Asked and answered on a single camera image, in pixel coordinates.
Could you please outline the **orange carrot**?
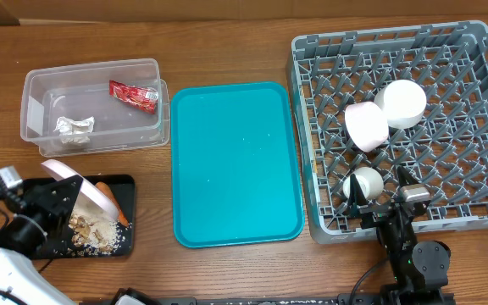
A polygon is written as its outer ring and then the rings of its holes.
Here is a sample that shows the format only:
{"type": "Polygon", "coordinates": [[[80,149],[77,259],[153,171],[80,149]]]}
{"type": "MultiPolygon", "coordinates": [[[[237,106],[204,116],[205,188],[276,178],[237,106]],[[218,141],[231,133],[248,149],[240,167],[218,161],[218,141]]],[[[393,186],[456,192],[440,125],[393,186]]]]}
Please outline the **orange carrot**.
{"type": "Polygon", "coordinates": [[[125,217],[122,209],[120,208],[118,201],[116,200],[112,190],[110,187],[103,183],[103,182],[98,182],[96,183],[95,187],[103,193],[112,203],[113,205],[118,209],[119,215],[118,215],[118,221],[124,226],[128,227],[130,225],[128,219],[125,217]]]}

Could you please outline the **large white plate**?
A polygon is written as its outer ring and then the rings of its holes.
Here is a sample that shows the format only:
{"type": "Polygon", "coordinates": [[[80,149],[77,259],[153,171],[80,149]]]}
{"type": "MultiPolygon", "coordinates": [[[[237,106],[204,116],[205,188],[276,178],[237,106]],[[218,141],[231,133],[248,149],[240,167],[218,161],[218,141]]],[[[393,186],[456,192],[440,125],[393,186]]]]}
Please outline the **large white plate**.
{"type": "Polygon", "coordinates": [[[119,217],[119,210],[114,203],[99,191],[90,181],[78,174],[66,164],[55,160],[48,159],[41,163],[43,169],[55,180],[64,180],[69,177],[78,175],[83,179],[80,193],[95,203],[110,219],[117,221],[119,217]]]}

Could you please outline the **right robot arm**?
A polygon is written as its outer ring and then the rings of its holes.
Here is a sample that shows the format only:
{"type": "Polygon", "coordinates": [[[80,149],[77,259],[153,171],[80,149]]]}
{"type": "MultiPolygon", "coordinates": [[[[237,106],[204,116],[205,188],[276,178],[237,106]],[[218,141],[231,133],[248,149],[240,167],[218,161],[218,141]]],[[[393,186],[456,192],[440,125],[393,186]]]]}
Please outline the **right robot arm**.
{"type": "Polygon", "coordinates": [[[430,192],[403,167],[396,168],[399,189],[394,199],[368,206],[355,174],[349,177],[350,215],[363,229],[374,228],[386,257],[363,274],[352,288],[347,304],[453,304],[454,296],[441,288],[448,284],[451,250],[441,241],[419,241],[414,218],[425,214],[430,192]],[[374,295],[358,294],[363,281],[383,264],[391,266],[395,282],[374,295]]]}

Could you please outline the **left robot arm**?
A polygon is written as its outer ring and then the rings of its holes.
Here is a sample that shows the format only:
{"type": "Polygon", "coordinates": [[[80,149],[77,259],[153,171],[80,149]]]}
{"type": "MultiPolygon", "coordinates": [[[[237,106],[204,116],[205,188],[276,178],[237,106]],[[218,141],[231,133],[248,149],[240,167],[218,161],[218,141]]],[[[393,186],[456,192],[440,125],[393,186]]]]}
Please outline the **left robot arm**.
{"type": "Polygon", "coordinates": [[[82,182],[73,175],[20,195],[21,183],[10,188],[0,176],[0,201],[14,214],[4,216],[0,229],[0,304],[73,302],[40,275],[31,257],[68,227],[82,182]]]}

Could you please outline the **peanut shell scraps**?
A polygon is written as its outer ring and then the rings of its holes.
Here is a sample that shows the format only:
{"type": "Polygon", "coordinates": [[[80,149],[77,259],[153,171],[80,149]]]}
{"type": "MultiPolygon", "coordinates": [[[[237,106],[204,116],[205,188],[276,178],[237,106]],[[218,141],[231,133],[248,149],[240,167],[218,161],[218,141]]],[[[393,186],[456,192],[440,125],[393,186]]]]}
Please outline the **peanut shell scraps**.
{"type": "Polygon", "coordinates": [[[72,243],[88,254],[114,253],[125,240],[123,230],[129,225],[126,217],[111,219],[96,205],[75,206],[69,219],[69,228],[74,232],[72,243]]]}

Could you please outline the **white bowl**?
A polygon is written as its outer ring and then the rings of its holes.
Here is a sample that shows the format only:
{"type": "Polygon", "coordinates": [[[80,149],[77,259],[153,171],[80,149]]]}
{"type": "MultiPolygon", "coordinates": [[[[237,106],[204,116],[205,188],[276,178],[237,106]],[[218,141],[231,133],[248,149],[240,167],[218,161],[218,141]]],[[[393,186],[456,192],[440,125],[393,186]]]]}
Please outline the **white bowl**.
{"type": "Polygon", "coordinates": [[[416,82],[395,80],[376,94],[374,103],[382,110],[391,128],[408,129],[421,120],[427,97],[416,82]]]}

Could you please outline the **small pink plate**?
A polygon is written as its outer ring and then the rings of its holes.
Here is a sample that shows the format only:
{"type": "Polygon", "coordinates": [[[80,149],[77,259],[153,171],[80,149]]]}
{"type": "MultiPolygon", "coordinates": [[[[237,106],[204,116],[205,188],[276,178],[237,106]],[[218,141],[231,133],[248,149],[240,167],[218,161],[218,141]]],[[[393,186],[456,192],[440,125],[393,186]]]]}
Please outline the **small pink plate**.
{"type": "Polygon", "coordinates": [[[353,143],[365,153],[379,147],[389,136],[387,119],[373,102],[348,105],[345,125],[353,143]]]}

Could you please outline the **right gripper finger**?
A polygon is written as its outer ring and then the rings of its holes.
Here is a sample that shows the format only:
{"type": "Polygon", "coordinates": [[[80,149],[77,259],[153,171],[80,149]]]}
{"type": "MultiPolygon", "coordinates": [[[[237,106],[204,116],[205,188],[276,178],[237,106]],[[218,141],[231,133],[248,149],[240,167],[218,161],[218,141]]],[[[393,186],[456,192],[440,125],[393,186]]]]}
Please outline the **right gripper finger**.
{"type": "Polygon", "coordinates": [[[349,182],[349,197],[347,200],[349,215],[352,218],[358,218],[360,215],[359,209],[367,204],[368,199],[363,194],[363,190],[359,184],[357,176],[355,174],[351,174],[349,182]]]}
{"type": "Polygon", "coordinates": [[[418,184],[418,180],[414,178],[403,166],[396,167],[396,175],[399,186],[411,186],[418,184]]]}

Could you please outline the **red snack wrapper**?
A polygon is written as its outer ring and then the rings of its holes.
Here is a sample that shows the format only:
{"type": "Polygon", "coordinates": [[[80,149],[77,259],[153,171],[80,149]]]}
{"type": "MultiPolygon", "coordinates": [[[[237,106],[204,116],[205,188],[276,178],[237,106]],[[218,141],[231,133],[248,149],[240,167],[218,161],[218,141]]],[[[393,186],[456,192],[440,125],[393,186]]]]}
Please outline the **red snack wrapper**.
{"type": "Polygon", "coordinates": [[[137,108],[147,114],[155,114],[158,105],[158,92],[151,87],[129,86],[111,80],[109,94],[122,103],[137,108]]]}

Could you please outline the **white tissue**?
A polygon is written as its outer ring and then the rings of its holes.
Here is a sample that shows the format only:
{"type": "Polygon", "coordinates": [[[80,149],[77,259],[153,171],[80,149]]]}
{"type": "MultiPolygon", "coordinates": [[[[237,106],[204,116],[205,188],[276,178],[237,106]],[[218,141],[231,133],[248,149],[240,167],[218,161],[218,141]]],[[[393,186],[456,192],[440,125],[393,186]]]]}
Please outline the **white tissue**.
{"type": "Polygon", "coordinates": [[[63,144],[83,145],[89,143],[89,134],[93,132],[95,119],[93,116],[83,120],[73,120],[67,117],[57,119],[54,130],[60,135],[63,144]]]}

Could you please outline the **white cup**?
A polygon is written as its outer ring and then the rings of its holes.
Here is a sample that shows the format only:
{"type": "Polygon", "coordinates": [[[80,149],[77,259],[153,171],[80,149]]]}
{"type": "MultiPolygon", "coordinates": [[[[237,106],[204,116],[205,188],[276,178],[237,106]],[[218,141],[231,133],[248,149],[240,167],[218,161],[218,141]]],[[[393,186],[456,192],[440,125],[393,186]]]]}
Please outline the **white cup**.
{"type": "Polygon", "coordinates": [[[384,181],[378,171],[370,167],[361,167],[352,172],[356,175],[364,196],[368,200],[377,199],[384,189],[384,181]]]}

